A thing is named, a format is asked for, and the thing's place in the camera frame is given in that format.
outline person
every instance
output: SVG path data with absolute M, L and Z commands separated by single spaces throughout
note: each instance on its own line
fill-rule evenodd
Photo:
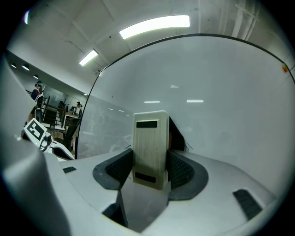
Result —
M 75 116 L 80 116 L 80 114 L 82 114 L 82 104 L 80 102 L 77 102 Z
M 35 89 L 32 91 L 31 98 L 36 103 L 38 101 L 38 98 L 40 98 L 40 97 L 43 96 L 42 86 L 43 86 L 42 81 L 41 80 L 38 80 L 38 82 L 35 84 Z M 36 107 L 34 107 L 33 110 L 31 111 L 31 113 L 29 115 L 29 121 L 34 118 L 34 116 L 35 116 L 35 109 L 36 109 Z

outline chair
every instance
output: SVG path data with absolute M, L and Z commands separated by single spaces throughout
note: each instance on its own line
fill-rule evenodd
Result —
M 74 135 L 79 124 L 80 124 L 79 119 L 73 119 L 71 121 L 71 125 L 69 126 L 67 132 L 60 131 L 63 134 L 64 138 L 63 139 L 55 138 L 54 140 L 56 142 L 63 144 L 71 152 L 73 150 L 73 147 L 71 145 L 71 141 L 72 141 L 73 135 Z

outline black rectangular slot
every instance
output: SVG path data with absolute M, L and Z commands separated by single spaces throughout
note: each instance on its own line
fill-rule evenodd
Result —
M 144 175 L 144 174 L 141 174 L 141 173 L 138 173 L 138 172 L 135 172 L 135 177 L 138 178 L 138 179 L 149 181 L 151 183 L 155 183 L 156 182 L 156 178 L 155 177 Z
M 233 195 L 235 196 L 248 220 L 252 219 L 262 211 L 262 208 L 247 190 L 239 189 L 238 191 L 233 192 Z
M 69 173 L 69 172 L 72 172 L 72 171 L 75 171 L 75 170 L 76 170 L 76 168 L 73 167 L 73 166 L 66 167 L 66 168 L 63 169 L 63 171 L 64 171 L 65 174 L 66 173 Z
M 137 128 L 156 128 L 157 127 L 157 121 L 137 121 L 136 122 Z

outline black hat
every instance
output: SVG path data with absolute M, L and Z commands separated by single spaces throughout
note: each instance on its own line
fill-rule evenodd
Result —
M 39 85 L 39 86 L 43 86 L 43 83 L 42 83 L 42 81 L 41 80 L 38 80 L 38 82 L 35 84 L 35 87 L 37 86 L 37 85 Z

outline ceiling light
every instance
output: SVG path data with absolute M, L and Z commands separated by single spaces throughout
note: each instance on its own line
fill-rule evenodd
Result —
M 80 65 L 84 66 L 87 62 L 89 62 L 91 59 L 93 59 L 94 57 L 96 57 L 98 54 L 95 50 L 92 50 L 91 52 L 89 52 L 86 57 L 84 57 L 82 59 L 82 61 L 80 61 Z
M 186 100 L 187 103 L 203 103 L 204 100 Z
M 28 24 L 29 10 L 24 14 L 24 22 Z
M 160 103 L 160 101 L 144 101 L 144 103 Z
M 22 65 L 22 67 L 25 69 L 25 70 L 27 70 L 27 71 L 29 71 L 30 69 L 30 67 L 29 67 L 29 64 L 24 64 L 24 65 Z
M 127 39 L 143 32 L 170 27 L 189 27 L 189 16 L 167 16 L 150 19 L 134 24 L 119 33 L 123 39 Z

